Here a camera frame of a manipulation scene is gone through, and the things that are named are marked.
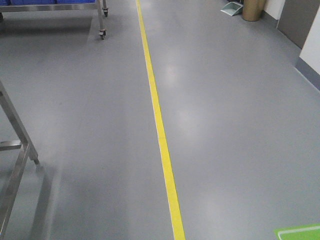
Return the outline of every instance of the trash can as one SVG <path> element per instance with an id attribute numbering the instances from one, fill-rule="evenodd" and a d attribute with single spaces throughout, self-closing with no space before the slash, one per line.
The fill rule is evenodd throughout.
<path id="1" fill-rule="evenodd" d="M 246 21 L 258 21 L 266 0 L 244 0 L 242 18 Z"/>

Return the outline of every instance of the gray baseboard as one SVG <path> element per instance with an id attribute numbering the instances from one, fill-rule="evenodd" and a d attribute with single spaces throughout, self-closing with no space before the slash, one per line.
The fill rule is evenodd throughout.
<path id="1" fill-rule="evenodd" d="M 272 27 L 277 28 L 278 20 L 273 18 L 269 13 L 266 11 L 262 11 L 261 19 L 270 24 Z"/>
<path id="2" fill-rule="evenodd" d="M 302 73 L 306 79 L 309 80 L 312 85 L 314 85 L 320 91 L 320 74 L 317 73 L 312 67 L 310 67 L 305 61 L 300 57 L 295 65 L 295 68 Z"/>

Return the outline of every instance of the stainless steel rack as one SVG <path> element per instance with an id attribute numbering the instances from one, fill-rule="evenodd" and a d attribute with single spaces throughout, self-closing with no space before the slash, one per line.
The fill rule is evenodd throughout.
<path id="1" fill-rule="evenodd" d="M 0 240 L 3 240 L 27 159 L 30 158 L 36 165 L 39 164 L 39 160 L 35 146 L 22 124 L 1 81 L 0 105 L 19 138 L 19 140 L 0 142 L 0 151 L 20 149 L 0 206 Z"/>
<path id="2" fill-rule="evenodd" d="M 95 3 L 73 3 L 73 4 L 8 5 L 8 6 L 0 5 L 0 22 L 3 20 L 2 13 L 97 9 L 99 24 L 100 24 L 99 35 L 101 39 L 105 39 L 107 29 L 105 28 L 105 25 L 103 22 L 102 11 L 105 17 L 107 17 L 109 13 L 109 9 L 107 7 L 106 0 L 102 0 L 103 7 L 101 7 L 100 1 L 101 0 L 96 0 Z"/>

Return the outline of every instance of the blue crate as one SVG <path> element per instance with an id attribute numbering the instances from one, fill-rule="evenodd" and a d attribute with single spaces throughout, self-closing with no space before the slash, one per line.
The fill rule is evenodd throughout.
<path id="1" fill-rule="evenodd" d="M 0 5 L 10 5 L 10 0 L 0 0 Z"/>
<path id="2" fill-rule="evenodd" d="M 92 4 L 96 0 L 56 0 L 57 4 Z"/>
<path id="3" fill-rule="evenodd" d="M 55 4 L 56 0 L 11 0 L 12 5 Z"/>

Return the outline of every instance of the green sign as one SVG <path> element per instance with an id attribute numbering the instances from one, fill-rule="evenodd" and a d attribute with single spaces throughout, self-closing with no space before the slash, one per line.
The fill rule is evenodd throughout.
<path id="1" fill-rule="evenodd" d="M 277 229 L 279 240 L 320 240 L 320 224 Z"/>

